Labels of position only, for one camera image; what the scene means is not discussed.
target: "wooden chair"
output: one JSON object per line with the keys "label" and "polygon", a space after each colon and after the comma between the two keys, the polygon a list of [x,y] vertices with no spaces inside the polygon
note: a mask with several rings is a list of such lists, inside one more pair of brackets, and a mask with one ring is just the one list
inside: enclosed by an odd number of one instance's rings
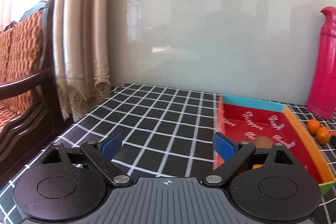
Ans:
{"label": "wooden chair", "polygon": [[71,123],[54,76],[54,0],[36,6],[0,34],[0,189]]}

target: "orange cushion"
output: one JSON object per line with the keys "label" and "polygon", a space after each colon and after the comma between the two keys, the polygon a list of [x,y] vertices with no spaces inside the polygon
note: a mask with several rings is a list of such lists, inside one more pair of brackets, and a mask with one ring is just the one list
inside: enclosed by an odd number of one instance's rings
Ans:
{"label": "orange cushion", "polygon": [[6,82],[9,50],[11,48],[12,29],[0,34],[0,84]]}
{"label": "orange cushion", "polygon": [[[32,14],[12,28],[6,81],[14,81],[36,69],[41,48],[42,11]],[[33,102],[33,91],[1,101],[5,107],[21,115]]]}
{"label": "orange cushion", "polygon": [[16,117],[18,117],[18,115],[15,112],[11,111],[0,103],[0,132],[7,122],[13,120]]}

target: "black and white checkered tablecloth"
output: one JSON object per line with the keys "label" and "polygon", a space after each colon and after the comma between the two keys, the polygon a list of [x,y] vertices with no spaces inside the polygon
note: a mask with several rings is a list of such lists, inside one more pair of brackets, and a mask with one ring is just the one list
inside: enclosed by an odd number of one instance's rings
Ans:
{"label": "black and white checkered tablecloth", "polygon": [[[133,178],[203,177],[213,168],[212,136],[218,95],[151,85],[125,84],[117,87],[102,104],[59,136],[65,147],[79,147],[87,141],[101,141],[112,132],[121,132],[123,147],[112,160]],[[304,106],[289,104],[299,119],[315,118]],[[336,117],[322,123],[336,129]],[[336,173],[336,149],[320,148]],[[13,189],[27,164],[0,193],[0,221],[22,221]],[[321,201],[315,214],[320,224],[336,224],[336,189]]]}

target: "small orange ball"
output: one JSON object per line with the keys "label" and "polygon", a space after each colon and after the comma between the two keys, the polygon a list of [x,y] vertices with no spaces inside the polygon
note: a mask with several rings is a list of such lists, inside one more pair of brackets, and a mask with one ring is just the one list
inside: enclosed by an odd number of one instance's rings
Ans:
{"label": "small orange ball", "polygon": [[316,140],[319,144],[326,144],[329,142],[331,133],[327,127],[320,127],[316,132]]}
{"label": "small orange ball", "polygon": [[307,123],[307,129],[309,131],[309,133],[313,136],[315,136],[317,130],[320,128],[320,123],[318,120],[315,119],[311,119],[308,123]]}

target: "pink thermos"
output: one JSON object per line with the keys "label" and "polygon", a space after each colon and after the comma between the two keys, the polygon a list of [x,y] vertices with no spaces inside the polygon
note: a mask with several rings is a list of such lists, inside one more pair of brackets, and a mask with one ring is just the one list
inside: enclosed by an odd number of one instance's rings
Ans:
{"label": "pink thermos", "polygon": [[336,107],[336,8],[321,10],[325,22],[321,28],[320,49],[313,84],[306,107],[323,119],[331,119]]}

